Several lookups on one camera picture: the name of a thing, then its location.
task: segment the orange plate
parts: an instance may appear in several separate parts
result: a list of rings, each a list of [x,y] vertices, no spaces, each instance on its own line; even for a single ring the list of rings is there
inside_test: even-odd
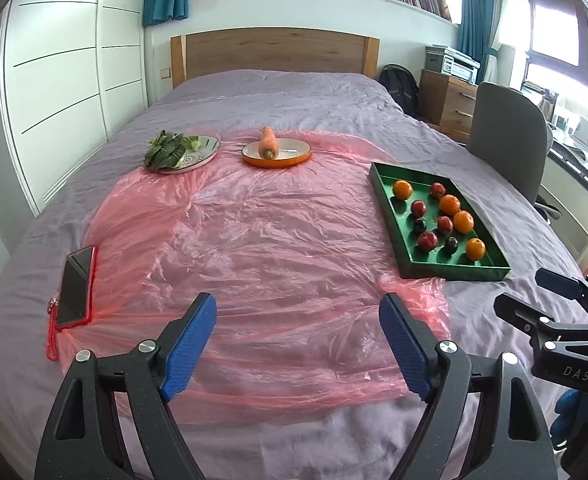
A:
[[[258,168],[288,168],[308,160],[312,148],[304,140],[276,139],[279,143],[279,156],[274,160],[261,158],[258,154],[258,140],[243,148],[243,160]]]

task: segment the phone screen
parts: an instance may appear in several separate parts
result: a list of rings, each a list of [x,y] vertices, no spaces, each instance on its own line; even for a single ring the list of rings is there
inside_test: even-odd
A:
[[[94,247],[68,255],[58,299],[56,325],[65,326],[87,319]]]

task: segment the carrot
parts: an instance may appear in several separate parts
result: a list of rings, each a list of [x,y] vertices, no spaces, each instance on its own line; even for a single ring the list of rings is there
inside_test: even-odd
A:
[[[261,158],[274,160],[279,156],[279,141],[269,126],[261,128],[261,139],[258,142],[258,153]]]

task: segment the chair backrest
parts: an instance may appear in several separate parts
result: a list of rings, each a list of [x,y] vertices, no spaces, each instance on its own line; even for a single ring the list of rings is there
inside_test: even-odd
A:
[[[468,151],[503,175],[530,203],[536,202],[548,154],[548,129],[543,114],[523,94],[481,83]]]

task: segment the white curtain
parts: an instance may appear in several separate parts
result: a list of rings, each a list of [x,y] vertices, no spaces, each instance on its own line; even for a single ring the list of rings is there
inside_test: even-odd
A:
[[[507,12],[507,7],[511,0],[494,0],[494,12],[492,14],[492,31],[490,33],[489,46],[498,51],[501,47],[499,38],[501,37],[501,25]],[[496,83],[498,73],[496,56],[487,57],[487,68],[483,76],[483,81]]]

